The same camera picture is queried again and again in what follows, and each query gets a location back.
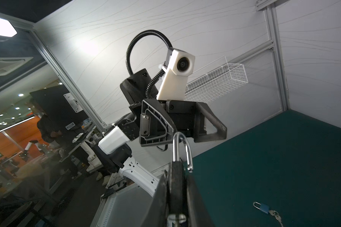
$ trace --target ceiling air conditioner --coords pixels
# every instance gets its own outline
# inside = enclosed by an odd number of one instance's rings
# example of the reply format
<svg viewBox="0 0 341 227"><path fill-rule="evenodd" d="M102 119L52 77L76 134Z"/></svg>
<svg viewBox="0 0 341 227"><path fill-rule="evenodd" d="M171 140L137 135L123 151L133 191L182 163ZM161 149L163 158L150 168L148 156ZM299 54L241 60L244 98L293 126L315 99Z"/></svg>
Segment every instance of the ceiling air conditioner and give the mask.
<svg viewBox="0 0 341 227"><path fill-rule="evenodd" d="M8 75L20 66L29 62L33 57L1 57L0 58L0 76Z"/></svg>

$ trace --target white camera housing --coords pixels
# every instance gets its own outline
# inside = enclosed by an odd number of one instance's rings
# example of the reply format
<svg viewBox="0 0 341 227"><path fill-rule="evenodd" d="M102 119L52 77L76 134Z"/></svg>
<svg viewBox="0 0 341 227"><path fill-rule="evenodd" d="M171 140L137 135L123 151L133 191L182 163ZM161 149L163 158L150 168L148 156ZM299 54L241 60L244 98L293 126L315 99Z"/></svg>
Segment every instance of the white camera housing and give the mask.
<svg viewBox="0 0 341 227"><path fill-rule="evenodd" d="M182 58L186 58L188 60L188 67L186 70L178 69L178 62ZM173 49L168 61L168 66L162 67L165 75L163 76L163 82L157 94L157 100L184 101L188 76L193 73L195 58L196 57L192 54Z"/></svg>

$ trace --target padlock shackle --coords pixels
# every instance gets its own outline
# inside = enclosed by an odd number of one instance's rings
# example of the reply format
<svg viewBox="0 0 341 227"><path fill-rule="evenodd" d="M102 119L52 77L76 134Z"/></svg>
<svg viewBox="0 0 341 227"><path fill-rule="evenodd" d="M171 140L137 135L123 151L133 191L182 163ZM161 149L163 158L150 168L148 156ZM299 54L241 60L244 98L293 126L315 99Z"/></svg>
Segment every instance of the padlock shackle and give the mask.
<svg viewBox="0 0 341 227"><path fill-rule="evenodd" d="M191 146L188 143L186 136L181 132L176 132L173 136L173 161L180 161L179 157L179 140L182 140L185 148L186 148L186 156L187 156L187 169L191 173L193 171L193 161L192 161L192 151Z"/></svg>

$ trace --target wire basket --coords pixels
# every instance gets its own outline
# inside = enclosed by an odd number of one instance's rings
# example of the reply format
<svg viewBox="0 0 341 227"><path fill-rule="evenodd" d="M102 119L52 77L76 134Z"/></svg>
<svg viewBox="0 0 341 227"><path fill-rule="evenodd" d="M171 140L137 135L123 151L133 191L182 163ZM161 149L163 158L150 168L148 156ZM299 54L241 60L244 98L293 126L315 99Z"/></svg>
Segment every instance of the wire basket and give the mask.
<svg viewBox="0 0 341 227"><path fill-rule="evenodd" d="M247 83L243 64L226 64L188 83L185 100L209 103Z"/></svg>

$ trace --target green mat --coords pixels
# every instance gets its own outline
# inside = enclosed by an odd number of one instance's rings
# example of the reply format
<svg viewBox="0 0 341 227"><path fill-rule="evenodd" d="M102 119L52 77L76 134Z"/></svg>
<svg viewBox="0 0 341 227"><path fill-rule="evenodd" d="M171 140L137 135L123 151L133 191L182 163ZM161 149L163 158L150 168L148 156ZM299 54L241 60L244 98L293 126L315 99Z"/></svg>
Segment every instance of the green mat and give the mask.
<svg viewBox="0 0 341 227"><path fill-rule="evenodd" d="M341 129L287 111L193 159L216 226L341 226Z"/></svg>

